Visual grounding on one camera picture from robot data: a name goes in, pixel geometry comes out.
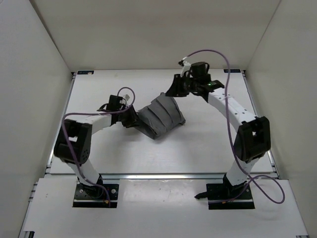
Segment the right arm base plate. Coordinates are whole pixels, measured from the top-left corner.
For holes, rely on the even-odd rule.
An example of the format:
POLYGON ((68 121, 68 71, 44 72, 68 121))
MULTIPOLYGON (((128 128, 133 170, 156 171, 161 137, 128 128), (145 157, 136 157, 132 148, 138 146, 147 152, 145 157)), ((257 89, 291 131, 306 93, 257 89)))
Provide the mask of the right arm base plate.
POLYGON ((207 199, 209 210, 252 210, 255 209, 250 186, 229 189, 224 183, 207 183, 206 191, 195 199, 207 199))

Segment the left corner label sticker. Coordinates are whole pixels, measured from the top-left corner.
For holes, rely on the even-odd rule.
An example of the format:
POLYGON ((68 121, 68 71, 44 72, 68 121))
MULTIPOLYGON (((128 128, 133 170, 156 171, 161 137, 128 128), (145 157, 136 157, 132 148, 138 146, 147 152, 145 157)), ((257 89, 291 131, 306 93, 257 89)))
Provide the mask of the left corner label sticker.
POLYGON ((77 71, 77 75, 92 75, 94 74, 93 70, 79 70, 77 71))

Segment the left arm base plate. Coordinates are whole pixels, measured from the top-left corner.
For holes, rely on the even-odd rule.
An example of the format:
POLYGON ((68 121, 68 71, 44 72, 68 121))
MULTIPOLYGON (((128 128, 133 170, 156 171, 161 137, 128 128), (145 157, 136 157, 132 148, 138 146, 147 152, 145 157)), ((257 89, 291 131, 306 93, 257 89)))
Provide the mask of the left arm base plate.
POLYGON ((119 184, 104 183, 103 186, 108 191, 110 201, 103 189, 92 188, 77 182, 72 206, 75 208, 117 208, 119 184))

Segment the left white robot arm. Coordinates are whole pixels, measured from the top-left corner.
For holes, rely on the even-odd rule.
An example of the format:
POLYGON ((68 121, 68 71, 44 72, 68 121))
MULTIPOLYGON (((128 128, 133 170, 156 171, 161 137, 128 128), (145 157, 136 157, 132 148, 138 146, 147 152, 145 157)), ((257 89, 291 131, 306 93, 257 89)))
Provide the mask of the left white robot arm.
POLYGON ((62 119, 53 154, 71 167, 82 189, 93 199, 110 200, 101 174, 89 159, 92 136, 118 122, 125 127, 137 125, 137 114, 128 101, 128 95, 110 95, 108 103, 96 113, 68 113, 62 119))

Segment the grey pleated skirt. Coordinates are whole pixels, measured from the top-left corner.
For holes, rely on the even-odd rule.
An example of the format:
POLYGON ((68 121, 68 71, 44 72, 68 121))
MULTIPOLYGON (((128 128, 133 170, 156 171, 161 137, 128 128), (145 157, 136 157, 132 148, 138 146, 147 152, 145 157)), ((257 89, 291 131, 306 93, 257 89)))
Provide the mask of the grey pleated skirt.
POLYGON ((186 122, 176 100, 164 92, 137 112, 139 125, 136 127, 147 137, 156 140, 186 122))

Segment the right corner label sticker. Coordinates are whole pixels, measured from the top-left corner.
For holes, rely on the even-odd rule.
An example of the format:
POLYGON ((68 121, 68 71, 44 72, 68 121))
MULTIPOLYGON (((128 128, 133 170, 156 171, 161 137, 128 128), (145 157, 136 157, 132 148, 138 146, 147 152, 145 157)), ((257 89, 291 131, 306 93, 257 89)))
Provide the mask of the right corner label sticker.
MULTIPOLYGON (((223 71, 224 71, 224 73, 228 73, 229 72, 228 69, 224 69, 223 71)), ((240 69, 231 69, 230 73, 241 73, 241 70, 240 69)))

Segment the corner label sticker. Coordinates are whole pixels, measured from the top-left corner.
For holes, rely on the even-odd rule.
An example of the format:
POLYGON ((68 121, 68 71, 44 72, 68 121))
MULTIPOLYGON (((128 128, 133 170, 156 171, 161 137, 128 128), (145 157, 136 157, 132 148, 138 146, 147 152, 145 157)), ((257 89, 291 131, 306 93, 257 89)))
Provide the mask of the corner label sticker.
POLYGON ((94 74, 93 70, 79 70, 77 71, 77 75, 92 75, 94 74))
MULTIPOLYGON (((228 73, 229 72, 228 69, 224 69, 223 71, 224 71, 224 73, 228 73)), ((240 69, 231 69, 230 73, 241 73, 241 70, 240 69)))

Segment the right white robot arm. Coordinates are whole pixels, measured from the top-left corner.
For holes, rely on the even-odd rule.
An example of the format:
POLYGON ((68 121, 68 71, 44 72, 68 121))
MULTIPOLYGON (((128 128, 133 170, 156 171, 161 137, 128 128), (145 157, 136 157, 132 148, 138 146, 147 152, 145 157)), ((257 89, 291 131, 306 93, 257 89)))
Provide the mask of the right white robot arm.
POLYGON ((182 59, 179 64, 182 71, 174 75, 166 95, 186 97, 193 94, 202 97, 226 118, 227 127, 236 131, 236 137, 229 139, 235 161, 224 175, 220 187, 215 192, 206 191, 195 198, 216 195, 221 202, 233 200, 243 192, 255 163, 270 149, 269 120, 249 112, 228 94, 227 86, 212 80, 208 63, 189 63, 182 59))

